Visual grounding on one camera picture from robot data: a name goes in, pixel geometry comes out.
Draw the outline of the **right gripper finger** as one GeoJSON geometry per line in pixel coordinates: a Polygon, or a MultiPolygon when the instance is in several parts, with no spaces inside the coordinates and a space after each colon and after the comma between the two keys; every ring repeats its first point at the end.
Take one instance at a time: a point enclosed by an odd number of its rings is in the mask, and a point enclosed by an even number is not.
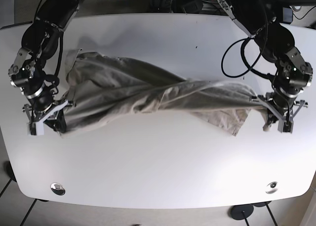
{"type": "Polygon", "coordinates": [[[49,127],[58,133],[65,133],[67,130],[67,124],[63,111],[58,111],[49,118],[49,127]]]}

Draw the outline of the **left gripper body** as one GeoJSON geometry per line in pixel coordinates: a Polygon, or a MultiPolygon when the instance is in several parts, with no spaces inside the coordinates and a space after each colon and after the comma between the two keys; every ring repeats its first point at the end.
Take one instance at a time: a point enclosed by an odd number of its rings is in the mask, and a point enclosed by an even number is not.
{"type": "Polygon", "coordinates": [[[293,106],[297,105],[300,109],[306,105],[306,102],[297,101],[296,98],[305,87],[311,85],[313,69],[295,47],[285,50],[266,47],[261,49],[260,53],[265,60],[275,65],[276,73],[263,74],[254,69],[250,70],[253,74],[270,81],[274,90],[265,96],[260,95],[258,100],[277,117],[278,121],[293,120],[297,114],[293,112],[293,106]]]}

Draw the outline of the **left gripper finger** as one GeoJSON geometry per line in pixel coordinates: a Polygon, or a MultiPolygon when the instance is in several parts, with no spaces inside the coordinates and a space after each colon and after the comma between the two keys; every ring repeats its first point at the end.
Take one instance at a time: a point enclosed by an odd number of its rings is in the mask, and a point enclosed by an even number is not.
{"type": "Polygon", "coordinates": [[[265,124],[263,126],[263,131],[269,131],[272,124],[278,121],[277,117],[269,110],[266,110],[266,113],[263,115],[265,124]]]}

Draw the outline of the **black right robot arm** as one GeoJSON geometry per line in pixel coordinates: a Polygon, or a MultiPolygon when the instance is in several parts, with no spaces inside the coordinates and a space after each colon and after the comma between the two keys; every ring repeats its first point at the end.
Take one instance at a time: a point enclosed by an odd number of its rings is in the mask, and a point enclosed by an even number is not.
{"type": "Polygon", "coordinates": [[[63,109],[72,102],[55,100],[55,96],[59,93],[64,32],[83,1],[41,0],[8,70],[11,85],[28,100],[22,111],[29,119],[27,128],[32,136],[43,135],[45,125],[55,132],[66,129],[63,109]]]}

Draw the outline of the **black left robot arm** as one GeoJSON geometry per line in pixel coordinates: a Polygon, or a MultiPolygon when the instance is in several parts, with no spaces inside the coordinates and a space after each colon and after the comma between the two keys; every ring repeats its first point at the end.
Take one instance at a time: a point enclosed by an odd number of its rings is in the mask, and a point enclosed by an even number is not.
{"type": "Polygon", "coordinates": [[[309,87],[313,78],[310,63],[301,56],[295,46],[292,33],[282,26],[293,21],[294,6],[315,7],[316,0],[217,0],[230,19],[247,34],[241,39],[240,54],[247,72],[269,80],[273,92],[251,99],[268,110],[266,127],[278,122],[278,131],[291,133],[293,118],[297,111],[308,104],[297,101],[297,96],[309,87]],[[249,65],[245,58],[245,47],[253,40],[259,47],[259,57],[263,57],[276,66],[276,73],[263,74],[249,65]]]}

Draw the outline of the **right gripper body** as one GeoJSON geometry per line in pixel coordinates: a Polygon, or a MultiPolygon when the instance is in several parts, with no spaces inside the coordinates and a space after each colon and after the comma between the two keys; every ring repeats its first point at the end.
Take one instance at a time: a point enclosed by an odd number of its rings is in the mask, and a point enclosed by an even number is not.
{"type": "Polygon", "coordinates": [[[23,106],[22,111],[26,113],[29,122],[43,122],[49,126],[49,118],[65,107],[73,106],[72,101],[66,99],[55,100],[59,93],[59,71],[62,61],[62,50],[59,51],[57,67],[54,74],[47,74],[43,71],[46,64],[41,59],[41,54],[28,59],[32,54],[26,48],[20,48],[14,63],[8,70],[11,85],[19,88],[26,97],[29,104],[23,106]]]}

